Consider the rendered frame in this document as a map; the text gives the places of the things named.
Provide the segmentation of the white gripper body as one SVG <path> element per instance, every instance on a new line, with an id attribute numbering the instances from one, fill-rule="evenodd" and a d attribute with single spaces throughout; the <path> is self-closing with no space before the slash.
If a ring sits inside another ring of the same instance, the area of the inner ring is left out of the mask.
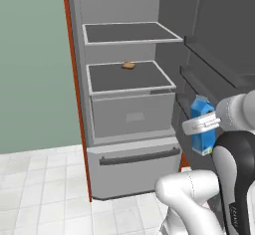
<path id="1" fill-rule="evenodd" d="M 184 121 L 182 129 L 186 135 L 199 134 L 219 127 L 220 122 L 221 119 L 212 112 Z"/>

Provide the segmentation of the blue milk carton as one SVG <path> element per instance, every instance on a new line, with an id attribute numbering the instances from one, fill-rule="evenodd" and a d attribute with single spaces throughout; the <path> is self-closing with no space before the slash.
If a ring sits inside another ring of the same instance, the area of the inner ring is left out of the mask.
<path id="1" fill-rule="evenodd" d="M 196 97 L 190 106 L 190 115 L 192 118 L 204 116 L 214 111 L 213 105 L 204 97 Z M 191 148 L 204 156 L 212 152 L 215 143 L 215 130 L 193 134 L 191 136 Z"/>

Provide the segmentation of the grey fridge door bin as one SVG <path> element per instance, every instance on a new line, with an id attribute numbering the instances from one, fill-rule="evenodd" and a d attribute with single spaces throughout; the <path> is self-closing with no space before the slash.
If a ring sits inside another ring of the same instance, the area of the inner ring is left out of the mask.
<path id="1" fill-rule="evenodd" d="M 232 87 L 237 90 L 247 90 L 255 88 L 255 75 L 240 75 L 230 69 L 221 61 L 217 60 L 197 41 L 195 36 L 185 36 L 183 39 L 184 45 L 207 66 L 209 66 L 220 77 L 227 81 Z"/>
<path id="2" fill-rule="evenodd" d="M 182 136 L 184 136 L 184 132 L 182 129 L 182 123 L 184 121 L 191 119 L 190 112 L 189 112 L 190 100 L 189 100 L 187 94 L 177 93 L 176 94 L 176 103 L 177 103 L 177 109 L 179 111 L 176 135 L 178 138 L 181 138 Z"/>
<path id="3" fill-rule="evenodd" d="M 181 66 L 180 73 L 197 94 L 207 97 L 214 105 L 234 93 L 217 76 L 199 73 L 192 66 Z"/>

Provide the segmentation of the grey fridge crisper drawer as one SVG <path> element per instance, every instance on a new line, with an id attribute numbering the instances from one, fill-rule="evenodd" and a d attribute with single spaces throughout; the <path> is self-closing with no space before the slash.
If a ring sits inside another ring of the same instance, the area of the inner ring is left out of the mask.
<path id="1" fill-rule="evenodd" d="M 94 100 L 95 136 L 170 129 L 174 99 L 174 93 L 163 93 Z"/>

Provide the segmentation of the white-framed fridge shelf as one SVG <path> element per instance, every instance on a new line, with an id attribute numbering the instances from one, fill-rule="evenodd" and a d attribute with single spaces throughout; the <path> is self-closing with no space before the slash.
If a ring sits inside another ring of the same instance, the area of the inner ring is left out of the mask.
<path id="1" fill-rule="evenodd" d="M 83 33 L 86 46 L 183 41 L 181 37 L 158 22 L 84 24 Z"/>
<path id="2" fill-rule="evenodd" d="M 156 61 L 135 62 L 132 70 L 122 63 L 91 64 L 86 70 L 91 96 L 176 88 Z"/>

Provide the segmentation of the grey fridge door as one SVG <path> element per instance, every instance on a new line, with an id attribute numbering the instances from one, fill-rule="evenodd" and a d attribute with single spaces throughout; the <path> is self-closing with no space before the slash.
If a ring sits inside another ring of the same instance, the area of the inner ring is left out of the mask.
<path id="1" fill-rule="evenodd" d="M 255 0 L 160 0 L 158 19 L 183 39 L 195 36 L 203 48 L 237 74 L 255 75 Z M 183 41 L 172 47 L 158 46 L 156 60 L 175 82 L 176 93 L 187 94 L 190 105 L 198 94 L 181 75 L 181 66 L 192 66 L 199 73 L 217 76 L 233 89 L 231 96 L 255 90 L 232 87 L 193 54 Z M 178 115 L 175 104 L 175 131 Z M 192 168 L 214 168 L 210 156 L 201 156 L 191 149 L 190 137 L 184 135 L 177 139 Z"/>

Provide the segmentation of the grey fridge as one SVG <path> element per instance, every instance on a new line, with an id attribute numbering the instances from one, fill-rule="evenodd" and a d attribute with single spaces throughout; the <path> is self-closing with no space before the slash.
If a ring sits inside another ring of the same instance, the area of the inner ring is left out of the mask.
<path id="1" fill-rule="evenodd" d="M 139 61 L 156 61 L 165 72 L 165 69 L 156 60 L 156 48 L 158 46 L 172 47 L 178 43 L 86 46 L 84 42 L 83 25 L 130 22 L 160 23 L 158 19 L 159 1 L 160 0 L 67 0 L 66 7 L 69 18 L 68 26 L 70 31 L 70 45 L 72 48 L 82 144 L 88 190 L 91 198 L 93 197 L 88 159 L 89 147 L 175 136 L 171 117 L 170 129 L 96 137 L 92 102 L 100 99 L 147 96 L 163 93 L 174 93 L 175 95 L 176 88 L 174 90 L 139 91 L 91 96 L 89 93 L 86 66 L 108 63 L 123 64 L 125 61 L 133 63 Z"/>

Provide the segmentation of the grey freezer drawer front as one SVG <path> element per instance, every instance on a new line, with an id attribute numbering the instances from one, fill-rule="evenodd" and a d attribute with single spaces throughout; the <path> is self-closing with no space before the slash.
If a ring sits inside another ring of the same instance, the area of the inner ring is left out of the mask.
<path id="1" fill-rule="evenodd" d="M 180 148 L 175 136 L 101 145 L 88 148 L 92 197 L 100 200 L 153 192 L 162 176 L 178 171 L 180 154 L 118 165 L 100 165 L 99 160 Z"/>

